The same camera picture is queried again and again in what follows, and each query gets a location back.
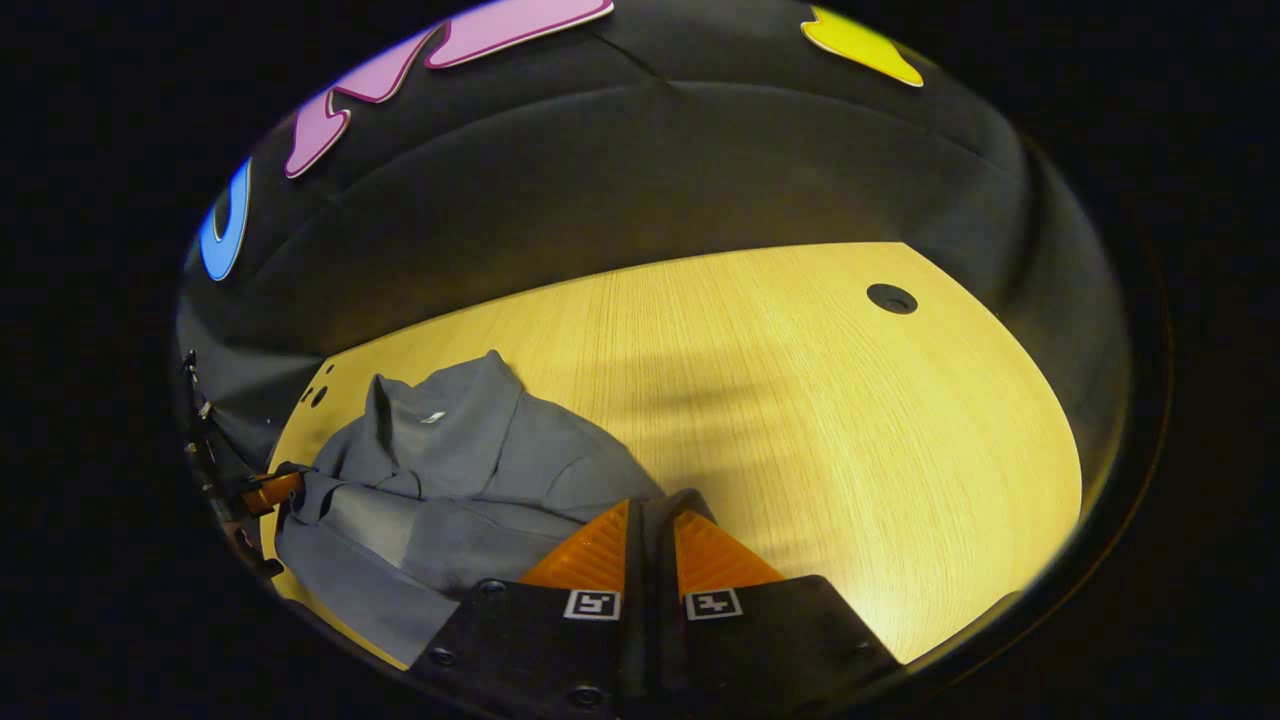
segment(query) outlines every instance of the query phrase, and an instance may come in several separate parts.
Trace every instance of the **pink letter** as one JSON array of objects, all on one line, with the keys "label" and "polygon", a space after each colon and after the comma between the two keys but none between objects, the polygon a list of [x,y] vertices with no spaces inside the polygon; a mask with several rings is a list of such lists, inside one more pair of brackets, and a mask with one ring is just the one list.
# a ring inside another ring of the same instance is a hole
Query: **pink letter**
[{"label": "pink letter", "polygon": [[333,110],[333,94],[343,92],[366,102],[381,102],[396,95],[408,73],[410,63],[422,49],[436,27],[387,50],[372,60],[344,74],[333,87],[316,95],[298,110],[293,127],[293,152],[284,163],[284,174],[296,178],[306,172],[338,138],[351,123],[351,111]]},{"label": "pink letter", "polygon": [[431,51],[426,67],[439,69],[466,63],[503,47],[532,40],[613,10],[613,0],[500,0],[451,19],[444,42]]}]

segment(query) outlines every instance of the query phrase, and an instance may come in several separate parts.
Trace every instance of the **orange gripper pad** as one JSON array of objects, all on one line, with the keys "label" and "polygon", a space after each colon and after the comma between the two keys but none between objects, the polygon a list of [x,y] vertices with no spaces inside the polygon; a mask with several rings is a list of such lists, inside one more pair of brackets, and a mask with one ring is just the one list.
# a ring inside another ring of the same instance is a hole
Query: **orange gripper pad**
[{"label": "orange gripper pad", "polygon": [[614,505],[543,557],[521,583],[545,588],[622,592],[627,565],[627,507]]},{"label": "orange gripper pad", "polygon": [[681,598],[691,592],[745,588],[786,579],[745,544],[692,510],[681,512],[675,525]]}]

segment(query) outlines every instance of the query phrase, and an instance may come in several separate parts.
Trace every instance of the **wooden table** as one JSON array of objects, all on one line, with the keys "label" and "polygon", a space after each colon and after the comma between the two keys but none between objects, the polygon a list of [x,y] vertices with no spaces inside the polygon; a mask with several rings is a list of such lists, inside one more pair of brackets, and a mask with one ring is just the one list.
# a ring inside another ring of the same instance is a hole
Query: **wooden table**
[{"label": "wooden table", "polygon": [[[873,283],[908,290],[918,310],[881,309]],[[671,260],[434,318],[325,363],[324,400],[298,405],[273,466],[310,462],[364,413],[375,373],[416,384],[490,348],[664,489],[701,491],[782,574],[824,575],[902,662],[1030,582],[1079,514],[1079,460],[1048,383],[901,243]],[[403,669],[289,573],[276,587]]]}]

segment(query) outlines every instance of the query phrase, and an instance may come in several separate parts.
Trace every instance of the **blue letter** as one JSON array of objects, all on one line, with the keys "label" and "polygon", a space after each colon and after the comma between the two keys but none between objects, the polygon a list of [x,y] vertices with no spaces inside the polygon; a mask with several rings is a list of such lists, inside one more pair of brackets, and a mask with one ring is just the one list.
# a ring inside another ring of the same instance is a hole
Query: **blue letter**
[{"label": "blue letter", "polygon": [[209,209],[205,224],[200,225],[200,254],[205,259],[205,269],[209,277],[215,281],[227,278],[239,255],[241,241],[244,240],[244,222],[248,219],[248,165],[253,159],[244,160],[244,165],[232,178],[230,187],[230,215],[227,218],[227,228],[223,237],[218,237],[214,229],[214,209]]}]

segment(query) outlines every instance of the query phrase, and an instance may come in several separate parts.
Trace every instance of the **gray shirt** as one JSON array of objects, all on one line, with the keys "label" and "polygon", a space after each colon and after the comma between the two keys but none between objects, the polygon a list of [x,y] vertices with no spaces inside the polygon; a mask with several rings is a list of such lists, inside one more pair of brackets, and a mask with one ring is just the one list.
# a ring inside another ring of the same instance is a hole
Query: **gray shirt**
[{"label": "gray shirt", "polygon": [[476,582],[518,579],[617,502],[660,497],[612,436],[524,391],[497,351],[416,387],[375,375],[320,450],[280,560],[411,665]]}]

